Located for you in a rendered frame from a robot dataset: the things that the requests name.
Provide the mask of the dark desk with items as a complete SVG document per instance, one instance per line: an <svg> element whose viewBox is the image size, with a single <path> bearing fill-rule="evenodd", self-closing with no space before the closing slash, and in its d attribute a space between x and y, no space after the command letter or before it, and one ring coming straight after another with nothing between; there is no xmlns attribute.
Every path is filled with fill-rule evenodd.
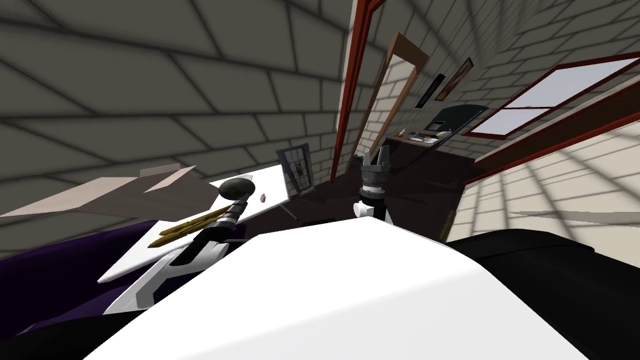
<svg viewBox="0 0 640 360"><path fill-rule="evenodd" d="M421 131L410 132L410 136L387 137L383 146L407 144L421 148L438 147L445 139L456 134L471 122L485 113L488 107L477 104L463 104L447 107L439 112L435 118Z"/></svg>

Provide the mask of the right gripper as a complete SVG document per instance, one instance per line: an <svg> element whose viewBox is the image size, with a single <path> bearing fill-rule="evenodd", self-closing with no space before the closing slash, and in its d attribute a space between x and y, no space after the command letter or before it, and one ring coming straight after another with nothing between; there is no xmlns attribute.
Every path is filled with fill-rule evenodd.
<svg viewBox="0 0 640 360"><path fill-rule="evenodd" d="M373 157L367 152L362 159L361 175L364 186L382 186L389 177L389 146L382 146L377 154L377 165L372 164Z"/></svg>

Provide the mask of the olive-gold long object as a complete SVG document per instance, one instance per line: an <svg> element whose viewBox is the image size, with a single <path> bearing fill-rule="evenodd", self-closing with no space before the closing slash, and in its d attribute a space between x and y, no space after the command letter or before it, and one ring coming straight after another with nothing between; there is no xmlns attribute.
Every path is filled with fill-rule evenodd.
<svg viewBox="0 0 640 360"><path fill-rule="evenodd" d="M221 209L212 211L212 212L210 212L208 214L205 214L205 215L203 215L201 217L194 218L191 221L184 222L184 223L182 223L182 224L180 224L178 226L174 226L174 227L171 227L171 228L169 228L167 230L164 230L164 231L160 232L159 235L160 236L168 236L168 235L170 235L172 233L185 232L188 229L195 228L195 227L198 227L198 226L201 226L201 225L209 224L209 223L217 220L220 216L222 216L229 208L230 208L230 206L226 206L226 207L223 207Z"/></svg>
<svg viewBox="0 0 640 360"><path fill-rule="evenodd" d="M194 233L198 231L198 229L191 229L191 228L182 228L182 229L178 229L176 231L171 231L169 232L167 231L163 231L161 232L159 235L160 237L157 238L155 241L153 241L151 244L149 244L148 248L159 248L163 245L166 245L170 242L176 241L180 238L183 238L185 236L187 236L188 234Z"/></svg>

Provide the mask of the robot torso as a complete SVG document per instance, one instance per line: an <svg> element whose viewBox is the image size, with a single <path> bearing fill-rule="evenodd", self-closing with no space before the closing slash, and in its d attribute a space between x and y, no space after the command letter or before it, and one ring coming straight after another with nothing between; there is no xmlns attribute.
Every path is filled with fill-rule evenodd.
<svg viewBox="0 0 640 360"><path fill-rule="evenodd" d="M465 255L371 217L262 234L85 360L587 360Z"/></svg>

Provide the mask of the black framed picture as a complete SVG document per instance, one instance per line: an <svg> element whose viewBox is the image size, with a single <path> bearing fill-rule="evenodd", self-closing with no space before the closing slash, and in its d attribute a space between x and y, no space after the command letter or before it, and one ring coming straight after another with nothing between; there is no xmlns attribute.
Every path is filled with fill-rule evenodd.
<svg viewBox="0 0 640 360"><path fill-rule="evenodd" d="M444 81L445 78L446 78L445 75L442 74L442 73L438 74L434 78L432 83L427 88L427 91L424 92L424 94L421 96L420 100L416 103L416 105L415 105L416 109L421 109L421 108L424 107L424 105L427 103L427 101L430 99L430 97L436 91L438 86L441 85L441 83Z"/></svg>

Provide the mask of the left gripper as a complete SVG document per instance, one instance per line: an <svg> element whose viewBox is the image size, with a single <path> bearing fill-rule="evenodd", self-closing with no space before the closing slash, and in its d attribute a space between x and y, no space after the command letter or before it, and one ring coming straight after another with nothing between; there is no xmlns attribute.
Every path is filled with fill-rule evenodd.
<svg viewBox="0 0 640 360"><path fill-rule="evenodd" d="M250 179L235 177L219 186L219 196L230 201L247 201L255 190L256 186Z"/></svg>

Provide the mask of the grey framed panel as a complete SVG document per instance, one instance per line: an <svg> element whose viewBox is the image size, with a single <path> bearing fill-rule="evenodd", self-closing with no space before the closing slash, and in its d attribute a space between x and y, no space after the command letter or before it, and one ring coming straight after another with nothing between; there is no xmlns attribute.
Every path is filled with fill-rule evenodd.
<svg viewBox="0 0 640 360"><path fill-rule="evenodd" d="M297 194L304 194L314 190L308 143L287 149L278 149L276 154Z"/></svg>

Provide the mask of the dark purple sofa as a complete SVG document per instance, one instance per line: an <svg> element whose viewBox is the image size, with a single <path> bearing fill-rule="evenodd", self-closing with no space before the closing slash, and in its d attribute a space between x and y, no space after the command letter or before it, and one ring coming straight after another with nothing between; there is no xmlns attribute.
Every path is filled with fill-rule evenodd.
<svg viewBox="0 0 640 360"><path fill-rule="evenodd" d="M154 224L140 222L0 260L0 341L30 327L101 315L149 267L105 283L98 279Z"/></svg>

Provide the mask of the red framed window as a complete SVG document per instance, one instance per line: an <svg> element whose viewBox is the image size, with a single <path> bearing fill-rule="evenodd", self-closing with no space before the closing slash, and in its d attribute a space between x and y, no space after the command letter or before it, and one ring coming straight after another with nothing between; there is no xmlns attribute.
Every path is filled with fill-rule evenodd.
<svg viewBox="0 0 640 360"><path fill-rule="evenodd" d="M464 132L505 140L553 111L640 64L640 51L560 64Z"/></svg>

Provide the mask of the brown framed picture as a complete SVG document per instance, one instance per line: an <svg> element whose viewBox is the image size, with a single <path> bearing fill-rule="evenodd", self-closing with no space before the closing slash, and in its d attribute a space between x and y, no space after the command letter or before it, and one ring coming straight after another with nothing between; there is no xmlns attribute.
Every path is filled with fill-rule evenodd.
<svg viewBox="0 0 640 360"><path fill-rule="evenodd" d="M462 66L454 74L454 76L448 81L448 83L441 89L441 92L435 97L436 101L444 101L452 92L453 89L468 75L474 67L473 60L468 57L463 62Z"/></svg>

